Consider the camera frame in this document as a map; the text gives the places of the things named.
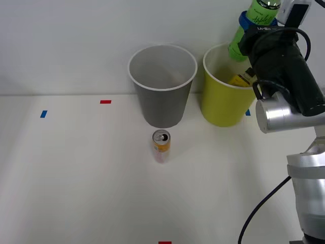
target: can lid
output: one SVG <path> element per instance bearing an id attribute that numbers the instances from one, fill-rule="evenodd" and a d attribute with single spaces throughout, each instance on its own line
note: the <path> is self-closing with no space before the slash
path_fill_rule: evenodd
<path id="1" fill-rule="evenodd" d="M 171 135 L 166 130 L 157 130 L 153 133 L 152 139 L 159 145 L 167 144 L 170 141 Z"/>

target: red tape marker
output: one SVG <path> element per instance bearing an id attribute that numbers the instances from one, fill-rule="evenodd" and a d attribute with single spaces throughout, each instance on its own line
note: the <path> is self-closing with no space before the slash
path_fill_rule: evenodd
<path id="1" fill-rule="evenodd" d="M 112 100 L 101 100 L 101 104 L 111 104 Z"/>

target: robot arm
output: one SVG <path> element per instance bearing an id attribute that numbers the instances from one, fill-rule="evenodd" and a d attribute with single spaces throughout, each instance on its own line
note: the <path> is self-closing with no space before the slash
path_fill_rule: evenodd
<path id="1" fill-rule="evenodd" d="M 322 0 L 316 1 L 325 7 Z M 306 64 L 310 40 L 297 29 L 311 2 L 285 0 L 278 15 L 284 27 L 251 26 L 239 43 L 257 76 L 253 88 L 260 129 L 268 133 L 314 126 L 316 130 L 317 138 L 304 153 L 287 156 L 305 244 L 325 243 L 325 99 Z M 305 58 L 297 46 L 297 33 L 307 41 Z"/>

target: black cable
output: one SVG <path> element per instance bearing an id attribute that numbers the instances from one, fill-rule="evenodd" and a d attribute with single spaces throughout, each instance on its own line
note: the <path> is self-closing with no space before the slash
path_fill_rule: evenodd
<path id="1" fill-rule="evenodd" d="M 309 36 L 303 30 L 294 28 L 294 27 L 285 27 L 283 29 L 276 29 L 276 30 L 266 33 L 265 35 L 262 35 L 260 38 L 258 38 L 258 40 L 253 45 L 252 53 L 255 53 L 256 48 L 261 43 L 261 41 L 263 41 L 265 38 L 267 38 L 275 33 L 279 33 L 279 32 L 296 32 L 296 33 L 301 34 L 305 38 L 306 43 L 307 43 L 307 52 L 306 52 L 306 56 L 305 56 L 305 61 L 307 61 L 309 58 L 309 55 L 310 55 L 310 51 L 311 51 L 311 42 L 310 42 Z"/>
<path id="2" fill-rule="evenodd" d="M 258 85 L 269 85 L 273 88 L 275 88 L 276 90 L 278 90 L 279 92 L 281 92 L 285 97 L 287 98 L 290 98 L 291 95 L 290 95 L 290 91 L 283 85 L 281 84 L 278 84 L 274 81 L 271 81 L 271 80 L 258 80 L 256 82 L 253 83 L 253 90 L 254 90 L 254 93 L 255 93 L 255 96 L 257 98 L 257 100 L 260 100 L 260 99 L 263 99 L 263 96 L 259 93 L 259 90 L 258 90 Z"/>
<path id="3" fill-rule="evenodd" d="M 266 196 L 266 198 L 264 198 L 257 206 L 256 208 L 253 210 L 253 212 L 250 214 L 250 216 L 248 217 L 248 219 L 246 220 L 242 231 L 240 232 L 239 238 L 238 238 L 238 244 L 242 243 L 242 239 L 245 233 L 245 230 L 247 228 L 247 226 L 249 225 L 249 222 L 252 220 L 252 218 L 254 217 L 254 215 L 256 214 L 256 212 L 260 209 L 260 207 L 263 206 L 263 204 L 269 200 L 277 191 L 279 191 L 281 189 L 281 187 L 283 187 L 289 180 L 291 179 L 290 176 L 288 176 L 283 182 L 281 182 L 280 185 L 278 185 L 269 195 Z"/>

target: gray paper cup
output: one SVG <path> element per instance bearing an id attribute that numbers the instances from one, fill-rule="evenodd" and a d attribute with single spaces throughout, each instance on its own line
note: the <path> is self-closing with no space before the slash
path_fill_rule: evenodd
<path id="1" fill-rule="evenodd" d="M 194 56 L 178 46 L 151 46 L 132 56 L 128 74 L 150 125 L 169 128 L 181 121 L 197 70 Z"/>

